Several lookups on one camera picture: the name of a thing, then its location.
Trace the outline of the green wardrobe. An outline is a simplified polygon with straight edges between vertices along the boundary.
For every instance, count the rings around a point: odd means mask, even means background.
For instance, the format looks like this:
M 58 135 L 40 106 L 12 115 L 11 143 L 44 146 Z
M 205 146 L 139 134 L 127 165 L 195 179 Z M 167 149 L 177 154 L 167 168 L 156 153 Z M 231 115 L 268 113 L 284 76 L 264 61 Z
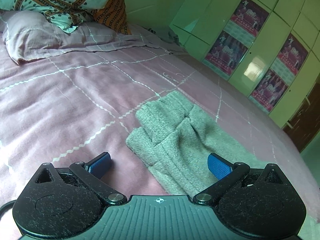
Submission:
M 319 0 L 252 1 L 269 13 L 256 37 L 231 21 L 241 0 L 185 0 L 171 25 L 201 62 L 222 31 L 244 44 L 248 50 L 227 81 L 248 98 L 268 70 L 281 77 L 288 88 L 267 115 L 283 127 L 319 75 Z M 308 51 L 297 75 L 277 58 L 290 33 Z

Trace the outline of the grey knit pants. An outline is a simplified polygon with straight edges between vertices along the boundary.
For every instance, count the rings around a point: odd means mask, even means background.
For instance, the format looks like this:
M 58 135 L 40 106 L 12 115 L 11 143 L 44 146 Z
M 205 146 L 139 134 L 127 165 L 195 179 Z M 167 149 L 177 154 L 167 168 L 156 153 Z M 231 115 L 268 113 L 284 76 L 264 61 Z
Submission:
M 194 196 L 217 182 L 207 165 L 211 153 L 252 168 L 266 165 L 177 91 L 147 102 L 136 118 L 140 127 L 126 144 L 169 194 Z

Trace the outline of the pink poster upper right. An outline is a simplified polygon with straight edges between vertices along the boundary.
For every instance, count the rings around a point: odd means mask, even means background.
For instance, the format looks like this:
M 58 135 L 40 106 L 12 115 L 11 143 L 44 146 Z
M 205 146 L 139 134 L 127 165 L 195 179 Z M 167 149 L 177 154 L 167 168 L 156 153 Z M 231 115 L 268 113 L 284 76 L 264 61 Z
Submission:
M 307 55 L 308 51 L 305 47 L 290 33 L 277 58 L 288 70 L 297 75 Z

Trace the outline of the pink poster lower left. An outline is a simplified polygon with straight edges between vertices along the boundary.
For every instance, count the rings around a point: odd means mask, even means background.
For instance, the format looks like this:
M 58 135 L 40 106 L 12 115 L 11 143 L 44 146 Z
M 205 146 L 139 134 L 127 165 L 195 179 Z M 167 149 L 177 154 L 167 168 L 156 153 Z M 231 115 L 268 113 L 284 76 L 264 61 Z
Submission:
M 202 62 L 228 80 L 247 50 L 248 48 L 244 44 L 222 31 Z

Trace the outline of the brown wooden door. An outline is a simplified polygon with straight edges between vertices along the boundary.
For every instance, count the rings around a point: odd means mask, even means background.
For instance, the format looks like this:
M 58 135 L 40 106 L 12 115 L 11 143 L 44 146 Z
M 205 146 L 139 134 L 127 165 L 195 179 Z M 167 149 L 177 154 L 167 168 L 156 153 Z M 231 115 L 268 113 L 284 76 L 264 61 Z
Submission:
M 299 152 L 302 152 L 319 132 L 319 114 L 319 80 L 317 80 L 299 109 L 283 128 Z

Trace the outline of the pink poster upper left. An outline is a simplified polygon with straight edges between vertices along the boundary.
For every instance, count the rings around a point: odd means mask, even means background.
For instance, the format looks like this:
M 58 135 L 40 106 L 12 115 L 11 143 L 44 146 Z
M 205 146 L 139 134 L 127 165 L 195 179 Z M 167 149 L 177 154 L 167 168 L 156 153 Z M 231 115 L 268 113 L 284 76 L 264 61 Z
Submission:
M 241 0 L 231 16 L 231 21 L 256 37 L 269 13 L 252 0 Z

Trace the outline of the pink poster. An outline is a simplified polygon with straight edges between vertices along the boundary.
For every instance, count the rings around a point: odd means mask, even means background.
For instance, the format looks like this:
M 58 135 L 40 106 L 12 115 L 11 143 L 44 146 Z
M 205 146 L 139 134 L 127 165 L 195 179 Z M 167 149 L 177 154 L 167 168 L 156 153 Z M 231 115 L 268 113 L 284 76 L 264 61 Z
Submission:
M 244 44 L 222 31 L 202 62 L 228 80 L 247 50 L 248 48 Z
M 308 51 L 305 47 L 290 33 L 277 58 L 288 70 L 297 75 L 307 55 Z
M 231 21 L 256 37 L 269 13 L 252 0 L 241 0 L 231 16 Z
M 270 113 L 283 94 L 288 85 L 273 70 L 268 70 L 260 80 L 249 99 L 253 101 L 265 113 Z

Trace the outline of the pink checked bed cover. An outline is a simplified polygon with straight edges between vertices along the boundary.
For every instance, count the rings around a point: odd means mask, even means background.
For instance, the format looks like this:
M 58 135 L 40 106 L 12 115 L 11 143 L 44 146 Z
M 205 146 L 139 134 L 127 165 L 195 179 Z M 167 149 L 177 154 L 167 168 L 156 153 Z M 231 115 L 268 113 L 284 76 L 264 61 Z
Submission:
M 178 90 L 248 151 L 238 161 L 278 164 L 318 226 L 319 186 L 289 137 L 226 81 L 156 39 L 139 31 L 129 48 L 23 65 L 1 43 L 1 203 L 16 199 L 40 164 L 64 167 L 104 151 L 114 160 L 108 184 L 127 195 L 165 194 L 125 140 L 140 107 Z

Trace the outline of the orange patterned pillow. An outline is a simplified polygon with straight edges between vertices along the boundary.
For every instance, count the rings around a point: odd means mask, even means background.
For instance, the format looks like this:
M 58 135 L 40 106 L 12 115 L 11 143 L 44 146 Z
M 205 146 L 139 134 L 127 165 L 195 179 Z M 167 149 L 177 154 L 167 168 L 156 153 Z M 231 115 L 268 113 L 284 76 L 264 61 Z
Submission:
M 108 0 L 103 9 L 94 10 L 92 15 L 95 22 L 107 26 L 116 33 L 131 35 L 125 0 Z

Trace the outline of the pink pillow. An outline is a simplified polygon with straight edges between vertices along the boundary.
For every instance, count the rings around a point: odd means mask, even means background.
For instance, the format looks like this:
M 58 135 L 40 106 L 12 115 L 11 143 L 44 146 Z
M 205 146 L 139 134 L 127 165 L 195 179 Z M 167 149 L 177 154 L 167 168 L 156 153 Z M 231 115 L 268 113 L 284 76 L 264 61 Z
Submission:
M 114 51 L 122 48 L 158 48 L 161 40 L 134 25 L 131 35 L 118 34 L 99 23 L 83 23 L 70 34 L 48 22 L 39 12 L 1 11 L 1 42 L 16 64 L 73 51 Z

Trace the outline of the pink poster lower right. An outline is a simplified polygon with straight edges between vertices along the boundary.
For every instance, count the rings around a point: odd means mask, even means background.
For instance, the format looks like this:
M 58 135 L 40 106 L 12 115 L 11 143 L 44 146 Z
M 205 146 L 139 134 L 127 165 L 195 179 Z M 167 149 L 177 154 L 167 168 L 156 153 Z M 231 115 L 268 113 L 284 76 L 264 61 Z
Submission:
M 249 99 L 253 101 L 265 113 L 270 113 L 283 94 L 288 85 L 273 70 L 268 70 L 260 80 Z

